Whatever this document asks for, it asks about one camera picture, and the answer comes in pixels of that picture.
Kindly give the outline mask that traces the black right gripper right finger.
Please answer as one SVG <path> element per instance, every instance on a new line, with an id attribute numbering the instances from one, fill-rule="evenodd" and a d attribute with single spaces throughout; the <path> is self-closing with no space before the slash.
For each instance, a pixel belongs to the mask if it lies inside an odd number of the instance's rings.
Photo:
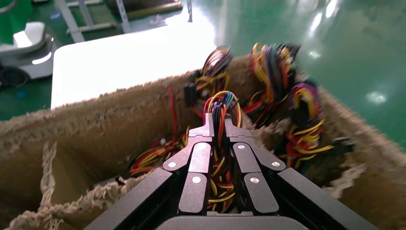
<path id="1" fill-rule="evenodd" d="M 231 115 L 225 118 L 227 143 L 233 158 L 235 201 L 238 211 L 254 215 L 275 215 L 279 205 L 272 193 L 272 177 L 286 169 L 286 164 L 274 154 L 256 145 L 250 130 L 233 124 Z"/>

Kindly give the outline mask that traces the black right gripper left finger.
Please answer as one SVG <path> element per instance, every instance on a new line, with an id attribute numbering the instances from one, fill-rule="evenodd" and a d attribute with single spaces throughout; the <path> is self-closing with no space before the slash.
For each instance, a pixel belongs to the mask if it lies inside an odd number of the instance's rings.
<path id="1" fill-rule="evenodd" d="M 209 195 L 210 160 L 214 142 L 211 113 L 204 115 L 205 124 L 189 130 L 187 146 L 163 163 L 168 172 L 186 167 L 186 179 L 178 204 L 180 214 L 206 214 Z"/>

